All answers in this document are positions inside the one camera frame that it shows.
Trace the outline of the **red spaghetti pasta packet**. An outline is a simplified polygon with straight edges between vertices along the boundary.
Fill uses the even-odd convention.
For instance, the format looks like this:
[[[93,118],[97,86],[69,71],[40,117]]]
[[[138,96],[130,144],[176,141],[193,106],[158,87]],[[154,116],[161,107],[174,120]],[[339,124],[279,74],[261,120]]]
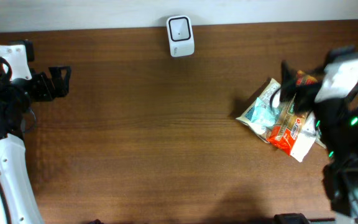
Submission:
[[[278,91],[278,120],[273,125],[267,141],[290,155],[311,109],[302,100],[302,88],[314,85],[318,79],[302,70],[283,69],[282,85]]]

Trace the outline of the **yellow white snack bag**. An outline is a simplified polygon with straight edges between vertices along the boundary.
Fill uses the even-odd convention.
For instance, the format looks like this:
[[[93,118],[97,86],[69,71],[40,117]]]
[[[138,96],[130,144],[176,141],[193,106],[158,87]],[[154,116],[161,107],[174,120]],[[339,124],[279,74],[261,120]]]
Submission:
[[[283,109],[280,87],[278,81],[269,78],[261,89],[255,92],[256,97],[251,98],[246,110],[236,118],[266,143]]]

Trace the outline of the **white tube gold cap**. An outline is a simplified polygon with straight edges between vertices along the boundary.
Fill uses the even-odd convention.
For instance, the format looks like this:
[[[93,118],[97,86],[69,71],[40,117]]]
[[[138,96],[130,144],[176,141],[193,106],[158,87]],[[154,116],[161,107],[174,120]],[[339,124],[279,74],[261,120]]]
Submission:
[[[306,119],[305,125],[302,127],[298,137],[292,147],[290,155],[298,162],[303,162],[304,157],[307,155],[309,150],[316,139],[316,118],[314,113],[310,113]]]

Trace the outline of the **light blue wipes packet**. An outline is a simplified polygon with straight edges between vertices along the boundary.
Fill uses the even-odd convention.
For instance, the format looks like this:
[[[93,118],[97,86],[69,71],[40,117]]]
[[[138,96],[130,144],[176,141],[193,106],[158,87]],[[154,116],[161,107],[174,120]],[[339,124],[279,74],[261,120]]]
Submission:
[[[257,98],[254,105],[254,112],[252,113],[251,122],[254,124],[259,124],[267,128],[273,127],[279,116],[280,109],[271,107],[269,104],[266,104],[260,98]]]

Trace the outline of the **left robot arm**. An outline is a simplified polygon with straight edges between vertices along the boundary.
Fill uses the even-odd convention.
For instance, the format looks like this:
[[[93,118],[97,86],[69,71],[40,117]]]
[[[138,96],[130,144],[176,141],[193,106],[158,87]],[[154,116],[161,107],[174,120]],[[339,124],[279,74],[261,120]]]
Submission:
[[[34,102],[53,101],[69,92],[71,68],[49,74],[28,66],[34,45],[18,40],[0,45],[0,223],[43,223],[25,162],[24,115]]]

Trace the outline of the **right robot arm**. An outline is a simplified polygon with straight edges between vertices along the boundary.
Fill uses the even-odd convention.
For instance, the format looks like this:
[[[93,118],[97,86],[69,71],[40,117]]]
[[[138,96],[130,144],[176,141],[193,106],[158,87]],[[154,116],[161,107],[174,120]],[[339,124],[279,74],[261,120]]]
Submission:
[[[311,74],[316,83],[297,83],[282,62],[280,101],[293,100],[295,111],[312,111],[331,162],[324,167],[324,189],[336,223],[358,223],[358,107],[348,104],[358,92],[358,58],[331,61]]]

